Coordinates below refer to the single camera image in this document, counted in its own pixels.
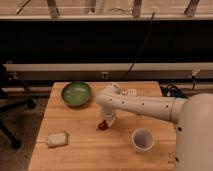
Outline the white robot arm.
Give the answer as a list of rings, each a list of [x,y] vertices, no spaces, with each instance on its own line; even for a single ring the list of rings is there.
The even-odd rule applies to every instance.
[[[107,85],[96,96],[102,117],[111,121],[115,110],[133,112],[176,125],[175,171],[213,171],[213,94],[190,98],[121,95]]]

